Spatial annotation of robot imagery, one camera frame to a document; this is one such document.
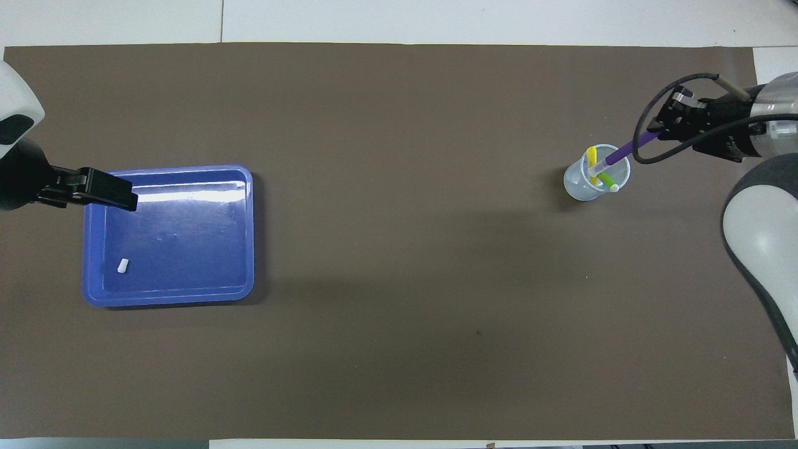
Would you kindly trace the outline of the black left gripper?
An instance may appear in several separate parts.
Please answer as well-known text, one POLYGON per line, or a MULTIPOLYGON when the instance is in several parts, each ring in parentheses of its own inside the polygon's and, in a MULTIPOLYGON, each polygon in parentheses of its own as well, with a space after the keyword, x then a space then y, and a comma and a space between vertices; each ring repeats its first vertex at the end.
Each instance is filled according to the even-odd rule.
POLYGON ((1 210, 16 210, 35 201, 57 208, 95 204, 137 210, 137 194, 130 181, 89 167, 52 166, 38 144, 23 138, 1 159, 1 210), (54 173, 56 184, 49 186, 54 173))

